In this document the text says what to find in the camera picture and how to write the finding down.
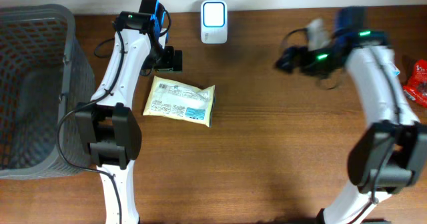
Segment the yellow snack bag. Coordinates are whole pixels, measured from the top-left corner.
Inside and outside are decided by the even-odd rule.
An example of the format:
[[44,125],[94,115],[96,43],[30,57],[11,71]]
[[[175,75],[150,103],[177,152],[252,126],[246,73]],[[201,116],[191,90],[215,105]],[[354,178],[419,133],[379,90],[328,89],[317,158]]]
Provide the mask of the yellow snack bag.
[[189,121],[211,127],[216,86],[200,89],[155,76],[143,115]]

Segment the red snack bag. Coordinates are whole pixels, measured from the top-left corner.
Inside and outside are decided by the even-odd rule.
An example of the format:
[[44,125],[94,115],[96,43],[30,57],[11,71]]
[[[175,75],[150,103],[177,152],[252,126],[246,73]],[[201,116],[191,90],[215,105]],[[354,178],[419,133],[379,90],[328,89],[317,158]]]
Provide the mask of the red snack bag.
[[411,101],[426,107],[426,60],[415,62],[403,91]]

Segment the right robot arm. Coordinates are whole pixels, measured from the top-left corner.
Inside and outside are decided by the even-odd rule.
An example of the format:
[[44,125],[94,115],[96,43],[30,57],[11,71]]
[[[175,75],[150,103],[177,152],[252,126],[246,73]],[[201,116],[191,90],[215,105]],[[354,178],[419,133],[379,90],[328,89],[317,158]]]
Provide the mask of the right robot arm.
[[366,130],[348,156],[348,182],[314,222],[367,223],[381,202],[419,180],[426,164],[426,126],[406,100],[387,34],[367,26],[365,7],[340,9],[332,34],[321,19],[302,33],[304,46],[282,41],[276,67],[321,80],[338,69],[347,72],[366,118]]

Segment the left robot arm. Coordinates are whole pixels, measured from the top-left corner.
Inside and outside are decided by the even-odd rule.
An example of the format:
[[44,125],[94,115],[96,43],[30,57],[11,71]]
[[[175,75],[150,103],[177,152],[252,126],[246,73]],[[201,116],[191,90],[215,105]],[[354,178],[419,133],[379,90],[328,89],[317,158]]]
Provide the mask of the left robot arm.
[[133,169],[142,134],[131,110],[137,81],[154,71],[180,72],[182,52],[167,44],[171,17],[158,0],[142,0],[137,12],[113,22],[114,48],[101,84],[75,120],[83,150],[101,177],[107,223],[139,223]]

